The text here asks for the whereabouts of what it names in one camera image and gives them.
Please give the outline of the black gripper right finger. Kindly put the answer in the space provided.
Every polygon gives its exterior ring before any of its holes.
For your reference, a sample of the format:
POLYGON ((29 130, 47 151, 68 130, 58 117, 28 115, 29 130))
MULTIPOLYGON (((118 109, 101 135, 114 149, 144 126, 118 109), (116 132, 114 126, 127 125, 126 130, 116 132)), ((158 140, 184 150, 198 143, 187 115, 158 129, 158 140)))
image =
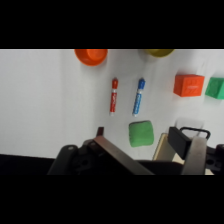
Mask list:
POLYGON ((176 127, 170 127, 168 143, 179 157, 184 160, 182 175, 203 175, 205 173, 206 138, 194 136, 190 139, 181 130, 176 127))

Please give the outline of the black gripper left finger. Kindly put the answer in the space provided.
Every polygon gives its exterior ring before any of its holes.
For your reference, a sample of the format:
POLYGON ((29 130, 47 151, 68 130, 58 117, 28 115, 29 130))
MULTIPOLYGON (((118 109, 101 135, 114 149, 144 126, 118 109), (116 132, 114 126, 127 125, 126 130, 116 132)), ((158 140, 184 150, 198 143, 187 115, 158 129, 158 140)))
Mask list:
POLYGON ((122 150, 112 144, 104 136, 104 128, 99 127, 94 142, 106 151, 113 159, 128 170, 133 175, 152 175, 152 172, 147 170, 141 164, 133 160, 130 156, 125 154, 122 150))

